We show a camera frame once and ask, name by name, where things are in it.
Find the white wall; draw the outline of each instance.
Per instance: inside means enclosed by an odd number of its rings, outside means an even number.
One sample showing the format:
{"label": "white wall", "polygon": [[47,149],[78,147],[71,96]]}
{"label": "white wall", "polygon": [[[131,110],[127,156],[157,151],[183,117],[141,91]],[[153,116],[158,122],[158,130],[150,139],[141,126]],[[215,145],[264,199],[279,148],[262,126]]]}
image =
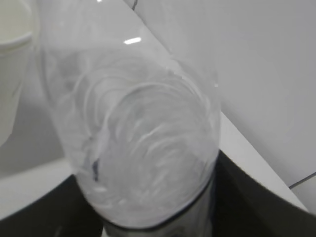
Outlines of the white wall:
{"label": "white wall", "polygon": [[210,0],[223,111],[291,185],[316,171],[316,0]]}

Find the plastic bottle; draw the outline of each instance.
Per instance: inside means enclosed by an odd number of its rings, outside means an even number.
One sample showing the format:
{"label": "plastic bottle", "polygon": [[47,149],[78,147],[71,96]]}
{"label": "plastic bottle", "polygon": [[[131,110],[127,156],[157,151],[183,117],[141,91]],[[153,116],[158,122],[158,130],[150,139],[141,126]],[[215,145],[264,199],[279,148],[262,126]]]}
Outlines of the plastic bottle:
{"label": "plastic bottle", "polygon": [[42,0],[43,84],[83,194],[151,228],[190,205],[218,154],[207,0]]}

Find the bottle bottom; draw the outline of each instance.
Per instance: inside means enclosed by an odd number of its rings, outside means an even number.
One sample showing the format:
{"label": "bottle bottom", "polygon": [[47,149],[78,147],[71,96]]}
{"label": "bottle bottom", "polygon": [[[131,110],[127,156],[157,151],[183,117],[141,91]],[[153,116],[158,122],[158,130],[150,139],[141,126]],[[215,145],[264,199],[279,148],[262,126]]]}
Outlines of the bottle bottom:
{"label": "bottle bottom", "polygon": [[212,237],[210,213],[214,203],[214,174],[208,185],[185,209],[164,223],[149,229],[127,229],[102,219],[105,237]]}

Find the black surface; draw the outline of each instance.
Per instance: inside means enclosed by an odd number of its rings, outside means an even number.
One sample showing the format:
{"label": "black surface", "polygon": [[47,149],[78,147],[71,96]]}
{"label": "black surface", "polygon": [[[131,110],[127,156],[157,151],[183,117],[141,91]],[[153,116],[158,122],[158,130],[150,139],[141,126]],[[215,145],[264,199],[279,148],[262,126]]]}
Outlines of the black surface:
{"label": "black surface", "polygon": [[[316,237],[314,216],[263,188],[222,152],[215,196],[214,237]],[[100,237],[101,231],[73,176],[0,222],[0,237]]]}

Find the paper cup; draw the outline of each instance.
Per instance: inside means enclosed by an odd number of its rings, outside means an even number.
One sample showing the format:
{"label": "paper cup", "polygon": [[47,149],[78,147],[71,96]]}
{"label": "paper cup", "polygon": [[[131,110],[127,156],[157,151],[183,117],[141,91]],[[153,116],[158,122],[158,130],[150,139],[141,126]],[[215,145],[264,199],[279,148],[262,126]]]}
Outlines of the paper cup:
{"label": "paper cup", "polygon": [[31,50],[31,23],[22,0],[0,0],[0,146],[12,133]]}

